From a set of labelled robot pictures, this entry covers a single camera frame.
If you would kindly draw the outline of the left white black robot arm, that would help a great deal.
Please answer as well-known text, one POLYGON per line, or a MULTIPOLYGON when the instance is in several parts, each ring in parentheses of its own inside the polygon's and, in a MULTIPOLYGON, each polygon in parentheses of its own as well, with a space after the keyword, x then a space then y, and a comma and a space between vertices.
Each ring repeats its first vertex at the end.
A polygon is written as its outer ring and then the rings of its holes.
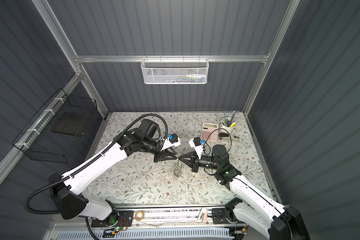
POLYGON ((119 212, 109 200, 97 200, 83 194, 85 188, 116 163, 136 152, 151 153, 154 162, 175 160, 175 147, 181 144, 177 134, 165 134, 161 139, 154 135, 158 124, 143 119, 137 129, 126 130, 118 140, 106 145, 97 155, 61 176, 63 181, 51 190, 51 197, 65 220, 74 217, 90 217, 114 225, 119 212))

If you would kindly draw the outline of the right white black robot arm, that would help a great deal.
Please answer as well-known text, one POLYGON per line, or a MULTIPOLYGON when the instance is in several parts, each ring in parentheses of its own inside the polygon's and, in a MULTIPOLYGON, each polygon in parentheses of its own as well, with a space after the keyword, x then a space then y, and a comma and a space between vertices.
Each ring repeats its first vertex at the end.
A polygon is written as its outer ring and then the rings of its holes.
POLYGON ((178 159, 195 173, 199 168, 213 170, 217 182, 237 195, 225 204, 229 222, 244 222, 269 240, 310 239, 299 210, 285 207, 257 189, 230 163, 229 157, 225 146, 215 145, 211 156, 194 150, 178 159))

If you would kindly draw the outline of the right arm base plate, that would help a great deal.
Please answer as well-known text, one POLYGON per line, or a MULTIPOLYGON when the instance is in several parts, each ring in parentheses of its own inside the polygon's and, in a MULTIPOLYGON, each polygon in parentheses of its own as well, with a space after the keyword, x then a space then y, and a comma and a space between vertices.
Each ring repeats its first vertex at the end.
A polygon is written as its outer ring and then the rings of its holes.
POLYGON ((208 214, 208 217, 212 218, 215 225, 248 225, 245 222, 239 221, 238 218, 235 217, 233 210, 228 208, 213 208, 208 214))

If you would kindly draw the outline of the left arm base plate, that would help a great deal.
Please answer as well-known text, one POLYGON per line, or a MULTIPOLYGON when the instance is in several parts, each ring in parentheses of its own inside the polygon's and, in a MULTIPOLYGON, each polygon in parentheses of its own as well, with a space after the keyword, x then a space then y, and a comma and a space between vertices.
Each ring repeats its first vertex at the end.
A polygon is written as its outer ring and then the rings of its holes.
POLYGON ((111 214, 110 217, 107 217, 103 221, 93 218, 92 222, 91 222, 91 227, 92 228, 131 227, 133 220, 134 220, 134 212, 133 211, 118 211, 117 214, 111 214))

